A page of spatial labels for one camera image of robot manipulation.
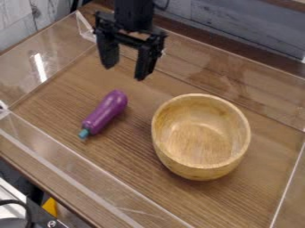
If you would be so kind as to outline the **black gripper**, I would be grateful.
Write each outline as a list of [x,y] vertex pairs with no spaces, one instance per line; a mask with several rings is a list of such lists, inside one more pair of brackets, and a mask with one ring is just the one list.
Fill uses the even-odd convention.
[[120,45],[136,48],[138,81],[154,72],[168,36],[153,25],[154,10],[154,0],[114,0],[114,12],[96,13],[94,34],[101,62],[110,69],[120,62]]

